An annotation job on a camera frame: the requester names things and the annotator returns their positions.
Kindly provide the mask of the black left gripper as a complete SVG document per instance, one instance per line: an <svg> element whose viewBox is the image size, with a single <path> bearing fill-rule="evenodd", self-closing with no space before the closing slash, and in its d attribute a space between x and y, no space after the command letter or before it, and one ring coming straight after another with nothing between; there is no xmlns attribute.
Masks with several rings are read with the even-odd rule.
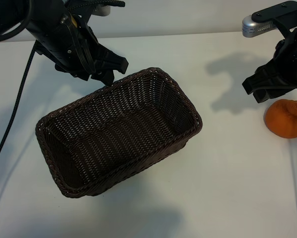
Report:
<svg viewBox="0 0 297 238"><path fill-rule="evenodd" d="M113 70L125 74L128 61L99 45L83 17L61 0L34 0L26 29L38 42L37 52L55 63L59 71L83 80L112 86Z"/></svg>

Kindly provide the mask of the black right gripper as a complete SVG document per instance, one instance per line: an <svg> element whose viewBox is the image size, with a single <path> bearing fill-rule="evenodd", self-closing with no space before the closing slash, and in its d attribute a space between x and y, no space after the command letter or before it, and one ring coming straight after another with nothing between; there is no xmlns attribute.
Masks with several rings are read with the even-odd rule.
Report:
<svg viewBox="0 0 297 238"><path fill-rule="evenodd" d="M297 28L277 44L271 62L257 68L242 86L257 103L297 89Z"/></svg>

